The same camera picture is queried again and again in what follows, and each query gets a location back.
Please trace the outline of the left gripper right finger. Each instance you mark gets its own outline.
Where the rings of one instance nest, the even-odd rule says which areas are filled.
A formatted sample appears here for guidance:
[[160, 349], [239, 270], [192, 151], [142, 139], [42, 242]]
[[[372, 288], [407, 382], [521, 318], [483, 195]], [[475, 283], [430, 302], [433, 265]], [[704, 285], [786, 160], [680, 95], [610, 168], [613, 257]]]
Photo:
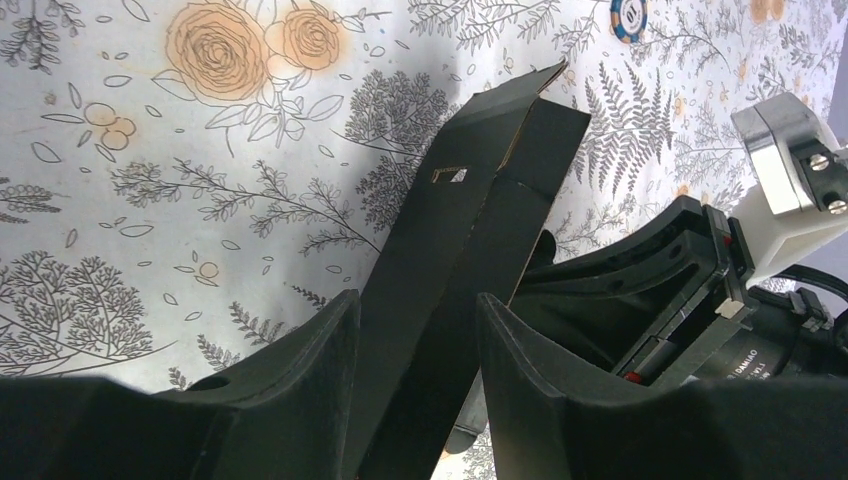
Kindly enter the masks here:
[[798, 377], [695, 380], [657, 390], [477, 298], [500, 479], [843, 479], [847, 384]]

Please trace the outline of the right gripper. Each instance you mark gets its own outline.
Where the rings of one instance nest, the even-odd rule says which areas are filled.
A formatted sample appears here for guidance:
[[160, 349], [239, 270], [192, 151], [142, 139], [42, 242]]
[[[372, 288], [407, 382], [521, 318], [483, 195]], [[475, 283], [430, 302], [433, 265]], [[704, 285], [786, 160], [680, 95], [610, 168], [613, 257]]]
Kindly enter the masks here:
[[776, 293], [749, 280], [740, 222], [689, 197], [633, 234], [555, 262], [543, 232], [511, 310], [585, 361], [642, 385], [706, 379], [845, 378], [847, 318], [818, 297], [845, 281], [792, 265]]

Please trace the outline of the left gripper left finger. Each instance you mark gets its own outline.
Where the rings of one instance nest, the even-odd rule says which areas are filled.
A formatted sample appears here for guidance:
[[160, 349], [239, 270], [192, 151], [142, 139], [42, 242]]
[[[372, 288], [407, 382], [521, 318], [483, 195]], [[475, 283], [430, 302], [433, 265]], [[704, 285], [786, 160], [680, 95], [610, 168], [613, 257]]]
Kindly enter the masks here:
[[146, 394], [103, 377], [1, 384], [5, 479], [338, 479], [360, 299], [186, 390]]

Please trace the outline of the black paper box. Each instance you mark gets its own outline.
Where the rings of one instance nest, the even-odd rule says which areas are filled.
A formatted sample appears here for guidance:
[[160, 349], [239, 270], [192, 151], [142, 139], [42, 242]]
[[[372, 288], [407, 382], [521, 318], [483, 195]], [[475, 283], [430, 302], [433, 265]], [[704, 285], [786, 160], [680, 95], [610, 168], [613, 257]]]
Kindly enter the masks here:
[[558, 63], [472, 96], [422, 160], [361, 295], [342, 475], [427, 479], [479, 370], [475, 303], [509, 301], [588, 128]]

